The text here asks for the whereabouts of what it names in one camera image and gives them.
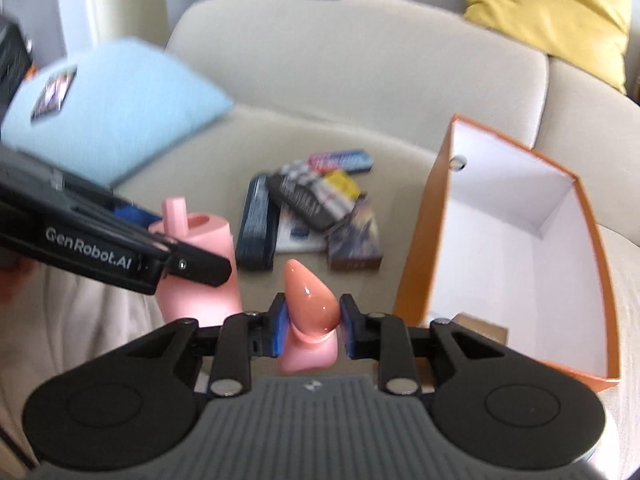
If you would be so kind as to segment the orange cone toy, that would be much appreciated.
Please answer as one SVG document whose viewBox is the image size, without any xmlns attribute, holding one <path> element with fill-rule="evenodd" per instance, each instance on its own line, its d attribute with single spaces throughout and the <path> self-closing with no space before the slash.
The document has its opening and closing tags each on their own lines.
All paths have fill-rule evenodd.
<svg viewBox="0 0 640 480">
<path fill-rule="evenodd" d="M 337 329 L 338 301 L 316 274 L 296 259 L 284 265 L 285 301 L 294 332 L 305 344 L 320 344 Z"/>
</svg>

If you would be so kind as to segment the dark blue cylindrical bottle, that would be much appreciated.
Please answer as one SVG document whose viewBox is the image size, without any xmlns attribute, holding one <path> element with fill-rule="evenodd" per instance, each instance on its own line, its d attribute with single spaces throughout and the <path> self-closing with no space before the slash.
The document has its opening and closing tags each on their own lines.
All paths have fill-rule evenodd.
<svg viewBox="0 0 640 480">
<path fill-rule="evenodd" d="M 235 260 L 239 268 L 247 271 L 273 268 L 280 208 L 270 200 L 267 180 L 268 174 L 255 174 L 244 200 Z"/>
</svg>

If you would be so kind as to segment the dark illustrated card box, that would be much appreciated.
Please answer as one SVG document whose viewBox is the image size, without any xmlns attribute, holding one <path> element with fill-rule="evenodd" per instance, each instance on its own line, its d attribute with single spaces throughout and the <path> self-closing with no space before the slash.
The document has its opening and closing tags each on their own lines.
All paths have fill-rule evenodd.
<svg viewBox="0 0 640 480">
<path fill-rule="evenodd" d="M 326 238 L 332 271 L 378 270 L 383 260 L 378 222 L 369 196 L 361 195 L 344 223 Z"/>
</svg>

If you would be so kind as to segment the white booklet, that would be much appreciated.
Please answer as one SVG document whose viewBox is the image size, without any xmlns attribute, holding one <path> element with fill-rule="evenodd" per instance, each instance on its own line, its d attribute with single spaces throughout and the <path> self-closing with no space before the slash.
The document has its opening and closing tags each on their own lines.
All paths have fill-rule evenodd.
<svg viewBox="0 0 640 480">
<path fill-rule="evenodd" d="M 280 210 L 277 254 L 314 254 L 326 250 L 326 237 L 299 220 L 288 207 Z"/>
</svg>

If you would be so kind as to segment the plaid pattern box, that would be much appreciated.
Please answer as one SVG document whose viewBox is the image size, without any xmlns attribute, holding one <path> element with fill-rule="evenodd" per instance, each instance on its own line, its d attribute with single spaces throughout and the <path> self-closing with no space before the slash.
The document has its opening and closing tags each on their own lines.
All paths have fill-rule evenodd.
<svg viewBox="0 0 640 480">
<path fill-rule="evenodd" d="M 270 197 L 312 230 L 326 233 L 342 224 L 355 208 L 355 201 L 303 160 L 289 162 L 268 174 L 266 187 Z"/>
</svg>

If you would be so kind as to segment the yellow tape measure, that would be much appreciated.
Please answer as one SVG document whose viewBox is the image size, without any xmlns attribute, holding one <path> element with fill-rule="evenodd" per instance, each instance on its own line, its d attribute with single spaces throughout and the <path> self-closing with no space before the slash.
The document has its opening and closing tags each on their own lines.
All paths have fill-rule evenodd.
<svg viewBox="0 0 640 480">
<path fill-rule="evenodd" d="M 323 180 L 350 200 L 358 200 L 361 195 L 361 190 L 357 182 L 349 174 L 346 174 L 344 170 L 335 169 L 327 172 Z"/>
</svg>

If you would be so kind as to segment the colourful floss tin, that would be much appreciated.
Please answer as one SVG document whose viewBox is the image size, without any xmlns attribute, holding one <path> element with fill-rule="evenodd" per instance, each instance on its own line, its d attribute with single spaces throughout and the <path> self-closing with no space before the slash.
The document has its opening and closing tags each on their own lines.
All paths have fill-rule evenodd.
<svg viewBox="0 0 640 480">
<path fill-rule="evenodd" d="M 346 174 L 366 174 L 372 169 L 374 159 L 363 150 L 346 150 L 312 154 L 307 164 L 319 174 L 335 169 L 344 170 Z"/>
</svg>

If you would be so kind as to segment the light blue cushion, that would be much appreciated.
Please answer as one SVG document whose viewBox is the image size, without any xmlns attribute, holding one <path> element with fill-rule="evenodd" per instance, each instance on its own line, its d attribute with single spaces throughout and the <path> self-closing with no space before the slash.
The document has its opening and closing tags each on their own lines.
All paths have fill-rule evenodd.
<svg viewBox="0 0 640 480">
<path fill-rule="evenodd" d="M 232 110 L 224 90 L 137 38 L 62 58 L 21 84 L 3 144 L 115 186 Z"/>
</svg>

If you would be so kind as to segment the orange cardboard box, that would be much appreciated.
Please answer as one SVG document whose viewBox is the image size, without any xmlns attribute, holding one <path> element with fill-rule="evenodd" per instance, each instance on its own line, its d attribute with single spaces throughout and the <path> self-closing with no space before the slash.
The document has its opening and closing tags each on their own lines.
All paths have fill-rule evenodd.
<svg viewBox="0 0 640 480">
<path fill-rule="evenodd" d="M 620 381 L 612 281 L 582 181 L 461 115 L 427 176 L 394 313 L 411 326 L 464 314 L 594 391 Z"/>
</svg>

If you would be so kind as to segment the beige sofa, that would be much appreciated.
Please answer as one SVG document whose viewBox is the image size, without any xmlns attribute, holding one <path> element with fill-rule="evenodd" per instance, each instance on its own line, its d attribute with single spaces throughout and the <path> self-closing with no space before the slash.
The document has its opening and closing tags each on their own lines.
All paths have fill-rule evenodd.
<svg viewBox="0 0 640 480">
<path fill-rule="evenodd" d="M 203 0 L 1 126 L 6 479 L 639 473 L 639 110 L 402 0 Z"/>
</svg>

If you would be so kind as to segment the yellow cushion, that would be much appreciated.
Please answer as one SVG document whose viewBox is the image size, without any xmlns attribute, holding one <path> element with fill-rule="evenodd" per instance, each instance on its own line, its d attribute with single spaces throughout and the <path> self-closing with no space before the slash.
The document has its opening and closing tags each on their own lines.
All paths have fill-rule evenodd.
<svg viewBox="0 0 640 480">
<path fill-rule="evenodd" d="M 464 17 L 625 93 L 632 0 L 465 0 Z"/>
</svg>

